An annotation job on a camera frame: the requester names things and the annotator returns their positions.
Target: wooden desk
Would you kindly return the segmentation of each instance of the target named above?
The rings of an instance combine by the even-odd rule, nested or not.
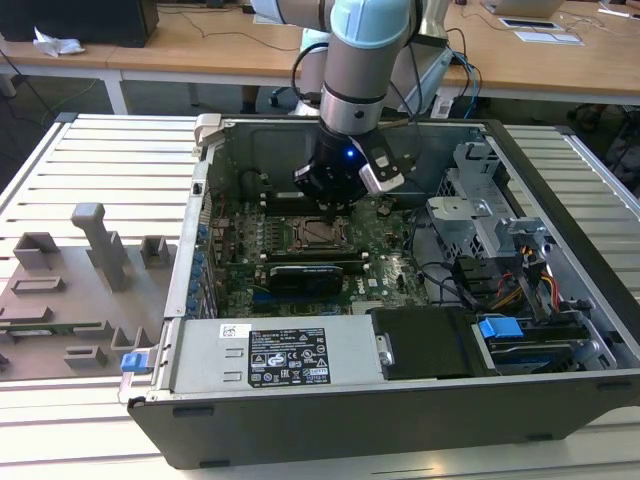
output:
[[[471,4],[464,8],[450,5],[446,26],[464,31],[469,58],[484,77],[483,96],[640,105],[640,21],[598,14],[595,3],[566,2],[553,17],[560,25],[576,21],[562,12],[589,15],[617,35],[578,23],[574,31],[585,46],[525,43],[480,6],[479,0],[469,1]],[[128,113],[123,80],[288,86],[300,45],[299,28],[254,24],[253,17],[240,10],[185,10],[183,15],[174,10],[178,9],[160,7],[167,13],[160,14],[158,29],[146,48],[87,45],[84,54],[55,59],[41,54],[30,43],[0,45],[25,74],[103,80],[118,114]],[[202,38],[203,33],[224,34]],[[261,45],[242,34],[286,51]],[[458,34],[451,32],[450,36],[453,47],[461,50]],[[2,73],[12,73],[12,69],[0,60]],[[452,67],[439,90],[434,112],[447,110],[440,107],[459,95],[464,81],[462,67]]]
[[[599,14],[597,10],[597,3],[569,1],[552,17],[566,28],[577,20],[571,14],[590,16],[617,34],[586,22],[577,23],[570,31],[582,38],[584,46],[525,43],[513,31],[506,30],[479,0],[470,0],[464,8],[452,4],[445,25],[464,32],[469,59],[484,78],[483,96],[639,105],[640,21]],[[483,19],[499,30],[492,29]],[[450,40],[453,48],[462,51],[458,32],[450,32]],[[437,102],[451,101],[464,82],[462,67],[450,68]]]
[[[192,13],[189,10],[181,14],[162,13],[171,11],[167,8],[159,7],[158,10],[161,12],[160,23],[147,46],[117,47],[107,61],[109,68],[288,77],[300,50],[300,28],[254,24],[253,15],[243,14],[239,9],[226,13]],[[245,35],[285,51],[270,48]],[[256,83],[258,81],[262,82],[262,78],[249,84],[263,85]]]
[[[203,10],[194,13],[159,7],[160,22],[145,48],[84,45],[87,52],[53,58],[29,42],[0,43],[0,48],[26,75],[97,78],[104,81],[114,113],[128,114],[123,80],[227,85],[288,86],[291,65],[300,48],[302,30],[254,24],[253,15]],[[249,38],[254,37],[270,48]],[[13,74],[0,59],[0,74]],[[194,95],[195,88],[190,88]]]

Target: floor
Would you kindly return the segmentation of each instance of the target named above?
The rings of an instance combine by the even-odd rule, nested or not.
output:
[[[54,110],[78,113],[111,113],[104,84],[88,79],[30,77],[29,81],[44,101]],[[235,113],[240,110],[240,88],[222,85],[198,85],[201,105],[189,104],[187,86],[164,82],[125,82],[130,111],[136,115],[198,115],[206,112]],[[0,103],[0,192],[11,180],[20,165],[38,144],[52,119],[24,82],[17,88],[17,96]],[[262,88],[258,99],[260,113],[286,113],[295,106],[291,91],[280,97],[280,108],[268,104],[271,89]],[[55,106],[67,101],[64,106]],[[464,100],[456,107],[453,117],[466,111]],[[11,105],[15,117],[9,109]],[[615,108],[603,115],[595,133],[586,134],[568,120],[566,113],[572,104],[494,99],[474,112],[475,118],[495,118],[505,124],[569,125],[592,151],[602,157],[615,137],[622,117]]]

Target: blue latch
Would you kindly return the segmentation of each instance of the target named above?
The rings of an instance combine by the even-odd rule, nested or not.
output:
[[[484,338],[524,337],[515,317],[485,317],[478,327]]]
[[[120,369],[125,373],[148,373],[151,368],[147,366],[148,353],[126,353],[120,362]]]

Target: white sticker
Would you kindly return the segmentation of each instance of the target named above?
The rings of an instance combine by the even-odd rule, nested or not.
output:
[[[250,323],[223,323],[220,325],[220,338],[249,338]]]
[[[10,332],[12,337],[39,337],[53,335],[49,330],[16,330]]]

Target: computer case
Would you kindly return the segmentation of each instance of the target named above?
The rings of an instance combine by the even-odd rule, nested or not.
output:
[[[33,28],[83,43],[144,47],[158,24],[156,0],[0,0],[0,33],[30,41]]]

